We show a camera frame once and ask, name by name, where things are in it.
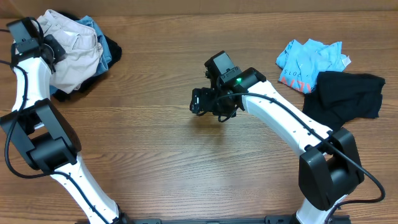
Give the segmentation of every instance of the light blue shirt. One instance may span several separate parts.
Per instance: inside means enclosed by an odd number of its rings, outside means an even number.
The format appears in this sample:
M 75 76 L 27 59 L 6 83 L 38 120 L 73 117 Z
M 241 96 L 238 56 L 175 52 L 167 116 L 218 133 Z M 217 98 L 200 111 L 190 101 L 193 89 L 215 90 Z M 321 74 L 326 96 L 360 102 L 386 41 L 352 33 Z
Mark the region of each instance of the light blue shirt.
M 94 28 L 95 32 L 97 33 L 97 39 L 98 42 L 102 45 L 103 53 L 101 56 L 101 60 L 99 61 L 98 64 L 97 72 L 94 74 L 94 76 L 101 75 L 102 73 L 108 71 L 109 69 L 108 63 L 112 61 L 112 55 L 111 52 L 109 51 L 109 46 L 108 43 L 106 42 L 105 36 L 102 33 L 100 27 L 90 16 L 85 16 L 84 18 L 76 22 Z
M 303 93 L 310 93 L 317 84 L 319 72 L 342 72 L 351 63 L 341 54 L 342 42 L 325 45 L 309 39 L 304 45 L 291 41 L 276 59 L 282 69 L 279 81 Z

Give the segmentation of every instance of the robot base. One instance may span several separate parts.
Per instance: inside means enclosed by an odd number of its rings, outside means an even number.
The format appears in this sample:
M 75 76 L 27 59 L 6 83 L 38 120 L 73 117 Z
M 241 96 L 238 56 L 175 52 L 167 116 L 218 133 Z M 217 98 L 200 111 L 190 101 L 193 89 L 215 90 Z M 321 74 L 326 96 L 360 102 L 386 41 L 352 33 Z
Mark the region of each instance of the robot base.
M 296 224 L 292 215 L 268 215 L 265 218 L 222 218 L 222 219 L 199 219 L 199 220 L 160 220 L 139 219 L 133 220 L 134 224 Z M 348 215 L 333 216 L 329 224 L 351 224 Z

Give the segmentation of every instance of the wooden table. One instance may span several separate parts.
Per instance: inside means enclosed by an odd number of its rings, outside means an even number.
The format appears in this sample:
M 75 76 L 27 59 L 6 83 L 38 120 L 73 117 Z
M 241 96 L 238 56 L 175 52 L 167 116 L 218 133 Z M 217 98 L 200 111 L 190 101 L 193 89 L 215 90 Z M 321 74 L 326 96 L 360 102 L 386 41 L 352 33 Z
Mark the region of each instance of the wooden table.
M 0 27 L 10 20 L 0 20 Z M 241 218 L 292 214 L 301 206 L 299 160 L 257 118 L 227 123 L 188 110 L 193 88 L 209 86 L 204 62 L 225 50 L 242 69 L 257 68 L 302 108 L 303 95 L 277 83 L 276 57 L 292 39 L 343 41 L 352 73 L 386 79 L 378 119 L 345 125 L 362 164 L 385 186 L 385 201 L 347 205 L 353 223 L 398 218 L 398 12 L 96 17 L 123 57 L 87 94 L 56 107 L 75 128 L 85 162 L 103 190 L 133 218 Z M 0 59 L 12 38 L 0 33 Z M 15 75 L 0 70 L 0 115 L 15 100 Z M 0 146 L 6 135 L 1 131 Z M 11 147 L 12 164 L 33 174 Z M 24 180 L 0 160 L 0 223 L 74 223 L 85 215 L 50 177 Z M 374 198 L 366 179 L 348 198 Z

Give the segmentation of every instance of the wire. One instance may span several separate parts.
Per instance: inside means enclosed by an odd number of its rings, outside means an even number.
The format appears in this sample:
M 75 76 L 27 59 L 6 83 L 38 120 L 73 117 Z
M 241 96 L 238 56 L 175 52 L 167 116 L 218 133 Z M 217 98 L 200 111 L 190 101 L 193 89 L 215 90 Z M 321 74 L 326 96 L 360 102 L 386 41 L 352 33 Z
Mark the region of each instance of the wire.
M 204 112 L 202 112 L 202 113 L 197 113 L 197 116 L 203 116 L 203 115 L 205 115 L 207 113 L 207 111 L 204 111 Z
M 34 17 L 28 17 L 30 20 L 34 21 L 37 24 L 37 27 L 39 28 L 39 46 L 41 46 L 43 44 L 43 39 L 44 39 L 44 33 L 43 33 L 43 29 L 42 26 L 39 24 L 39 22 L 37 22 L 37 20 Z
M 9 62 L 5 62 L 3 60 L 0 60 L 0 63 L 9 65 L 11 67 L 11 69 L 13 68 L 13 66 L 11 65 L 11 63 Z M 25 86 L 24 86 L 24 95 L 22 96 L 22 104 L 21 107 L 19 108 L 19 110 L 17 111 L 17 114 L 14 118 L 14 120 L 11 123 L 11 127 L 9 132 L 7 133 L 7 138 L 6 138 L 6 145 L 4 146 L 4 157 L 6 160 L 6 165 L 8 167 L 8 169 L 16 176 L 24 178 L 24 179 L 34 179 L 34 178 L 39 178 L 39 177 L 46 177 L 49 175 L 62 175 L 64 176 L 66 179 L 68 179 L 77 189 L 77 191 L 79 191 L 79 193 L 81 194 L 81 196 L 83 197 L 84 201 L 87 203 L 87 205 L 91 208 L 91 210 L 97 214 L 97 216 L 100 217 L 100 219 L 102 219 L 102 221 L 104 221 L 105 224 L 109 224 L 109 222 L 105 219 L 104 216 L 102 216 L 102 214 L 100 214 L 99 211 L 97 211 L 97 209 L 95 209 L 95 206 L 93 206 L 93 204 L 91 204 L 91 202 L 88 200 L 88 198 L 86 197 L 86 195 L 84 194 L 84 192 L 82 191 L 82 189 L 79 187 L 79 185 L 75 182 L 75 180 L 73 180 L 70 175 L 64 174 L 63 172 L 49 172 L 49 173 L 43 173 L 43 174 L 35 174 L 35 175 L 24 175 L 21 174 L 20 172 L 16 171 L 13 166 L 11 165 L 10 159 L 9 159 L 9 145 L 10 145 L 10 141 L 11 141 L 11 136 L 12 133 L 14 132 L 14 128 L 18 122 L 19 116 L 21 115 L 21 111 L 25 108 L 26 102 L 27 102 L 27 91 L 28 91 L 28 79 L 27 79 L 27 72 L 21 68 L 20 66 L 16 65 L 14 66 L 15 68 L 18 68 L 22 74 L 24 75 L 24 80 L 25 80 Z
M 325 219 L 325 223 L 329 222 L 330 217 L 334 214 L 334 212 L 336 211 L 337 208 L 339 208 L 342 205 L 347 205 L 347 204 L 351 204 L 351 203 L 377 203 L 377 202 L 381 202 L 385 197 L 386 197 L 386 190 L 384 190 L 384 187 L 382 186 L 382 184 L 380 183 L 380 181 L 378 181 L 370 172 L 368 172 L 365 168 L 361 167 L 360 165 L 358 165 L 356 162 L 354 162 L 352 159 L 350 159 L 348 156 L 346 156 L 345 154 L 343 154 L 340 150 L 338 150 L 334 145 L 330 144 L 326 139 L 322 138 L 319 134 L 317 134 L 315 132 L 314 129 L 310 128 L 306 123 L 304 123 L 304 121 L 302 121 L 293 111 L 291 111 L 288 107 L 286 107 L 283 103 L 277 101 L 275 98 L 271 98 L 269 96 L 264 96 L 261 94 L 257 94 L 257 93 L 232 93 L 232 94 L 227 94 L 224 96 L 220 96 L 216 99 L 216 101 L 219 101 L 222 98 L 227 98 L 227 97 L 232 97 L 232 96 L 256 96 L 265 100 L 269 100 L 272 103 L 277 104 L 278 106 L 280 106 L 281 108 L 283 108 L 286 112 L 288 112 L 290 115 L 292 115 L 305 129 L 307 129 L 311 134 L 313 134 L 317 139 L 321 140 L 321 142 L 323 144 L 326 144 L 328 147 L 330 147 L 335 153 L 337 153 L 339 156 L 341 156 L 342 158 L 344 158 L 345 160 L 347 160 L 349 163 L 351 163 L 352 165 L 354 165 L 358 170 L 360 170 L 361 172 L 363 172 L 367 177 L 369 177 L 379 188 L 380 190 L 380 197 L 375 198 L 375 199 L 367 199 L 367 200 L 348 200 L 345 202 L 340 202 L 337 203 L 331 210 L 329 215 L 326 217 Z
M 236 114 L 236 111 L 238 110 L 238 108 L 239 108 L 239 106 L 236 106 L 235 109 L 224 120 L 221 120 L 221 115 L 218 116 L 218 122 L 224 123 L 225 121 L 232 118 Z

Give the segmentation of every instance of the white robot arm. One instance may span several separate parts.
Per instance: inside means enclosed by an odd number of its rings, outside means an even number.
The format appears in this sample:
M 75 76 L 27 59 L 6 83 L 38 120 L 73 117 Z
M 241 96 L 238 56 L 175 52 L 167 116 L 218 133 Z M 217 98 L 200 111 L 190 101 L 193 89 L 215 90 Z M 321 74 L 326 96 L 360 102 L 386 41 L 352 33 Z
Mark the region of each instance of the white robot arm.
M 0 119 L 3 130 L 7 134 L 13 130 L 11 142 L 28 165 L 41 169 L 65 187 L 90 223 L 130 224 L 127 215 L 119 211 L 116 202 L 102 191 L 90 174 L 83 162 L 76 133 L 49 100 L 52 69 L 42 55 L 42 37 L 34 32 L 30 18 L 7 26 L 16 40 L 14 45 L 17 51 L 13 60 L 17 65 L 13 66 L 13 71 L 17 76 L 17 96 L 12 107 L 14 112 Z M 48 133 L 29 139 L 30 133 L 44 126 Z
M 334 133 L 309 118 L 278 94 L 263 74 L 254 68 L 242 72 L 224 51 L 210 58 L 205 67 L 211 88 L 192 91 L 192 113 L 201 116 L 212 112 L 224 122 L 236 116 L 238 108 L 246 110 L 271 127 L 299 157 L 298 185 L 305 200 L 290 219 L 291 223 L 329 222 L 337 207 L 353 203 L 342 201 L 364 180 L 364 173 L 382 192 L 377 201 L 384 198 L 381 184 L 361 167 L 355 140 L 349 131 L 342 128 Z M 333 157 L 326 161 L 326 153 Z

